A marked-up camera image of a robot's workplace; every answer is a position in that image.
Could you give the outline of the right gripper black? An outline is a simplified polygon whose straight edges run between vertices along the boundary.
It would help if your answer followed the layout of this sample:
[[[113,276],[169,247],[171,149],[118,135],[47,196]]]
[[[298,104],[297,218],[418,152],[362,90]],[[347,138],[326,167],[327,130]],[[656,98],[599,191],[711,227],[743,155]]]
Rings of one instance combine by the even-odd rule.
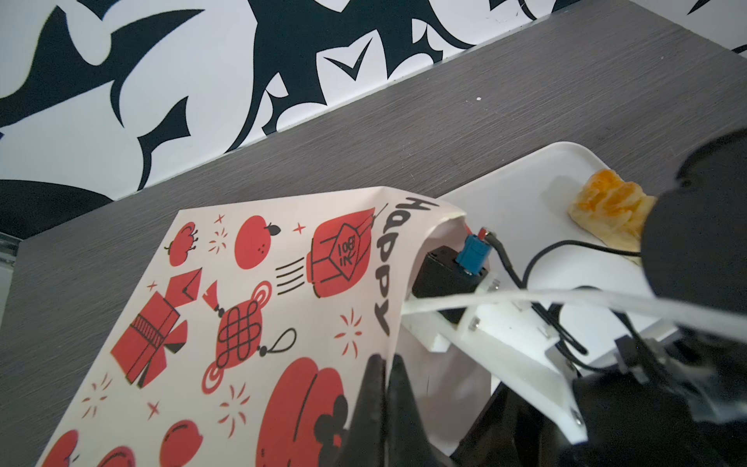
[[[459,466],[743,466],[746,346],[685,330],[657,346],[616,341],[621,361],[551,385],[571,396],[579,441],[501,381],[451,460]]]

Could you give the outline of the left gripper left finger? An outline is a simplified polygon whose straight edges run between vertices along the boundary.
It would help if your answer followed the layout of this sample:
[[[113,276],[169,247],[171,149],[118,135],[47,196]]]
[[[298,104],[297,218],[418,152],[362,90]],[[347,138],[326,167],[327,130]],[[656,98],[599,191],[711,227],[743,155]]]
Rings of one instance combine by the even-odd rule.
[[[385,465],[385,370],[385,360],[380,354],[369,358],[337,466]]]

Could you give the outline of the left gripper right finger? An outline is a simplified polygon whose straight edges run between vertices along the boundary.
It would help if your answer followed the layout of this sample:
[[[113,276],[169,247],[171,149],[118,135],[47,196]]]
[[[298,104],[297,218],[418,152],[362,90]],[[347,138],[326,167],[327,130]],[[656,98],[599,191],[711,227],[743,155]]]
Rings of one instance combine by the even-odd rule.
[[[393,358],[386,393],[388,466],[440,466],[428,441],[404,359]]]

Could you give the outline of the red white paper bag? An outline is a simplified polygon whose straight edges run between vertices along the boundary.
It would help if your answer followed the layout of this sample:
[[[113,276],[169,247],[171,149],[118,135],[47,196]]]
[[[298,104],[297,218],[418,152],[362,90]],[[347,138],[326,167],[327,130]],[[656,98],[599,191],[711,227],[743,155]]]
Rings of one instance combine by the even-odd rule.
[[[337,466],[372,356],[464,211],[386,187],[179,212],[42,466]]]

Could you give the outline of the twisted fake bread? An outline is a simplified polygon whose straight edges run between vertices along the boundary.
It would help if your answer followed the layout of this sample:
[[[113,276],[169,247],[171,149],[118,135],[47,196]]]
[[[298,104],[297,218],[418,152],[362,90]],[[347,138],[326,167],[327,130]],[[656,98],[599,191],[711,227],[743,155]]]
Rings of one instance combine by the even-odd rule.
[[[567,213],[608,247],[639,253],[644,224],[657,201],[637,183],[603,169],[581,188]]]

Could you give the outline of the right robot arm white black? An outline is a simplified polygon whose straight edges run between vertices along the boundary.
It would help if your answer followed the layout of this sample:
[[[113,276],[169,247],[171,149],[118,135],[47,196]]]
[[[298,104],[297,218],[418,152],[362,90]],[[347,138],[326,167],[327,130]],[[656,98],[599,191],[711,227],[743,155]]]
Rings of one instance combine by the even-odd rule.
[[[615,362],[585,363],[584,347],[560,324],[568,301],[538,300],[532,312],[559,331],[554,351],[572,378],[568,390],[580,441],[561,434],[542,445],[548,413],[510,376],[493,395],[452,460],[461,466],[522,465],[523,455],[558,466],[742,466],[746,462],[746,133],[716,138],[680,168],[677,187],[647,202],[621,184],[587,184],[583,216],[602,234],[630,237],[608,254],[638,259],[651,305],[578,295],[624,326]]]

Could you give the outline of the white plastic tray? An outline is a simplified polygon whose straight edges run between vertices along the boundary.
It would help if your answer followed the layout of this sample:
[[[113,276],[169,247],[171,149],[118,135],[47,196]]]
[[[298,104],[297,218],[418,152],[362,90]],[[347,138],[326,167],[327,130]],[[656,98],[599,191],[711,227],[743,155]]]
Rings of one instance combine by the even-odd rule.
[[[591,175],[608,169],[592,151],[571,142],[558,142],[460,187],[445,196],[467,214],[467,225],[486,227],[498,236],[519,277],[545,247],[566,239],[603,245],[567,214]],[[575,289],[593,286],[606,292],[652,297],[640,266],[622,256],[577,246],[564,246],[545,255],[532,269],[528,289]],[[679,337],[671,323],[627,312],[645,339],[671,342]],[[614,362],[615,340],[628,329],[609,309],[565,305],[560,323],[587,349],[571,354],[587,365]]]

